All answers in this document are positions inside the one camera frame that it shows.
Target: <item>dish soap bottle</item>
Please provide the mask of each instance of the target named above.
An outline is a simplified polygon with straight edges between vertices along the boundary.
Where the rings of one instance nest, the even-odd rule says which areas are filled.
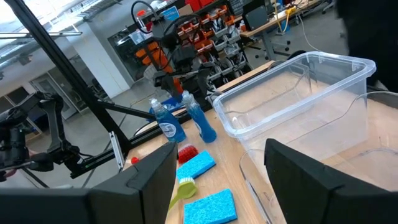
[[[182,142],[187,138],[181,124],[173,114],[163,107],[155,98],[150,99],[150,104],[154,109],[155,117],[159,127],[169,141]]]
[[[188,114],[191,115],[195,122],[202,140],[205,143],[213,142],[217,138],[216,131],[210,126],[203,110],[200,108],[200,105],[187,90],[182,92],[182,103],[185,105]]]

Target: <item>workbench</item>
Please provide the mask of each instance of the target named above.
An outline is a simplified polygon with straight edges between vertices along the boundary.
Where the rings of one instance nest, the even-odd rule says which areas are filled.
[[[267,62],[253,71],[219,87],[217,90],[223,91],[237,83],[247,80],[248,78],[261,74],[269,68],[271,63],[272,62]],[[213,109],[207,111],[205,114],[210,125],[217,132],[217,139],[210,144],[205,144],[199,136],[195,123],[190,120],[182,124],[187,135],[187,139],[179,143],[178,146],[182,147],[185,144],[190,143],[193,144],[200,152],[207,150],[216,161],[216,165],[195,179],[198,192],[190,199],[184,199],[177,202],[169,211],[166,223],[183,223],[183,206],[186,203],[196,201],[224,189],[231,189],[234,197],[238,219],[232,223],[265,223],[264,218],[259,212],[239,169],[239,160],[245,152],[243,146],[237,139],[231,138],[227,135],[221,121],[217,118],[217,114]],[[146,129],[155,125],[156,122],[153,122],[146,126]],[[127,156],[124,169],[131,166],[130,161],[132,157],[142,159],[166,142],[167,138],[162,134],[132,149]],[[176,180],[173,196],[175,195],[177,188],[178,183]]]
[[[309,9],[316,5],[320,0],[295,0],[295,4],[298,5],[296,8],[296,11],[291,13],[289,17],[292,17],[296,15],[299,12],[302,12],[303,10]],[[269,57],[270,60],[276,60],[276,56],[274,53],[274,48],[271,43],[271,38],[268,35],[267,31],[269,28],[274,27],[277,25],[277,23],[282,23],[282,21],[286,20],[287,14],[284,13],[284,11],[278,13],[278,19],[276,19],[276,16],[271,18],[268,23],[264,24],[263,26],[258,27],[255,30],[252,31],[244,31],[241,33],[241,37],[252,37],[256,34],[259,34],[261,36],[262,43],[264,44],[264,48],[267,52],[267,56]],[[242,17],[237,17],[235,18],[235,21],[241,20]]]

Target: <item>robotic arm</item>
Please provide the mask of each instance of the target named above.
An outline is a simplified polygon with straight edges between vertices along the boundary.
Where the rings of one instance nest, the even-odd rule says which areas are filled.
[[[29,157],[25,134],[18,125],[25,121],[29,111],[39,106],[49,118],[51,145],[47,152]],[[0,114],[0,181],[5,181],[7,170],[28,167],[36,171],[53,170],[53,162],[64,163],[72,172],[79,168],[79,148],[65,139],[61,110],[62,97],[52,93],[37,92],[29,95],[17,106]]]

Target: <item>blue sponge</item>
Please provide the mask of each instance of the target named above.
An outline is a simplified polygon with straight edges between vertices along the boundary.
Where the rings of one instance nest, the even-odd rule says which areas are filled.
[[[203,151],[177,169],[177,178],[179,180],[186,177],[196,178],[214,165],[216,162],[209,152]]]
[[[184,206],[184,224],[218,224],[237,219],[230,189]]]

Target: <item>yellow scrub brush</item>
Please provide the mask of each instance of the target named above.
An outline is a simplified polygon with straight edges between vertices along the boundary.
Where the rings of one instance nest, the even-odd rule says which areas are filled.
[[[197,190],[197,186],[195,185],[195,181],[192,177],[182,178],[177,189],[177,195],[170,202],[169,210],[174,206],[175,203],[178,202],[178,200],[192,197]]]

